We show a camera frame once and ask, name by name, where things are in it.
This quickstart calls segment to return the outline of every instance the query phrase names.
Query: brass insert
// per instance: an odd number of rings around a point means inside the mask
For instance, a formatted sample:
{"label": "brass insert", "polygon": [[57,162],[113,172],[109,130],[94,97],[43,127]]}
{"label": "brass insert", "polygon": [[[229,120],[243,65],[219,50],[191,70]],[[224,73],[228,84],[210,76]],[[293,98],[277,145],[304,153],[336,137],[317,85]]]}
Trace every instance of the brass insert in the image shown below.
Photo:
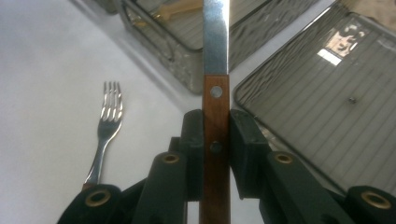
{"label": "brass insert", "polygon": [[361,194],[361,197],[365,202],[379,209],[390,209],[392,207],[392,204],[388,199],[370,190],[364,191]]}
{"label": "brass insert", "polygon": [[281,163],[290,164],[293,162],[293,158],[286,154],[276,154],[275,159]]}
{"label": "brass insert", "polygon": [[163,162],[168,164],[178,162],[178,160],[179,156],[174,154],[169,154],[163,157]]}
{"label": "brass insert", "polygon": [[111,198],[111,193],[107,189],[98,189],[85,199],[85,204],[89,207],[97,207],[106,203]]}

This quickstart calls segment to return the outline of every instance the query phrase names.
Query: fork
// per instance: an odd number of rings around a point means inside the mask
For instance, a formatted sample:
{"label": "fork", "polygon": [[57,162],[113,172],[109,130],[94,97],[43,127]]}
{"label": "fork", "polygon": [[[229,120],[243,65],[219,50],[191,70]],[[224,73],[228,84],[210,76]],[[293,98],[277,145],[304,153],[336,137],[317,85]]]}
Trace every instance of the fork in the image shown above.
{"label": "fork", "polygon": [[98,148],[82,189],[88,189],[99,184],[106,147],[119,132],[122,123],[120,83],[105,82],[104,89],[105,99],[98,125]]}

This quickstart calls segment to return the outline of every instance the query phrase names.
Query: wire mesh tray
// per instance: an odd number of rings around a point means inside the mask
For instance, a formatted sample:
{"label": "wire mesh tray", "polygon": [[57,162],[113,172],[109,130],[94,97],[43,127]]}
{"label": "wire mesh tray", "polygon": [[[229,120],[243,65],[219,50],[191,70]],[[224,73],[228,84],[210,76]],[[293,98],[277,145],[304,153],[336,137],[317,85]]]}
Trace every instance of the wire mesh tray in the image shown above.
{"label": "wire mesh tray", "polygon": [[336,3],[233,97],[341,190],[396,195],[395,62],[396,35]]}
{"label": "wire mesh tray", "polygon": [[[203,87],[202,9],[177,13],[167,21],[157,19],[161,6],[183,1],[194,0],[117,0],[116,3],[127,30],[189,90],[200,93]],[[230,70],[317,1],[231,1]]]}

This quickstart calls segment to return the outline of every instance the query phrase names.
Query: fork tines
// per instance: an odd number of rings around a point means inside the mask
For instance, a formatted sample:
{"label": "fork tines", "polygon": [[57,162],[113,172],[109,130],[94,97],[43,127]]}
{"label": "fork tines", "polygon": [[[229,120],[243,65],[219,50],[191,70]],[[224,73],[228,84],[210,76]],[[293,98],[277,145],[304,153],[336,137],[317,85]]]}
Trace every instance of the fork tines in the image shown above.
{"label": "fork tines", "polygon": [[105,82],[105,99],[100,118],[118,121],[122,116],[122,99],[119,82]]}

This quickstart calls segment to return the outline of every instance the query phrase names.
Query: white table surface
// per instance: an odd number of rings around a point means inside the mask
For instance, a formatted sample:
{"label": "white table surface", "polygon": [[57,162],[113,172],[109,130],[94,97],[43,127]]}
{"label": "white table surface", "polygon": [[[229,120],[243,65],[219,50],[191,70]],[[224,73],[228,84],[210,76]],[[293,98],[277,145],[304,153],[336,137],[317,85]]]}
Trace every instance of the white table surface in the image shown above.
{"label": "white table surface", "polygon": [[[330,4],[321,0],[231,72],[233,89]],[[79,193],[97,147],[103,83],[119,81],[124,120],[102,183],[127,189],[201,108],[124,29],[85,1],[0,0],[0,223],[56,223]],[[189,223],[198,223],[190,203]],[[262,223],[258,200],[240,201],[232,223]]]}

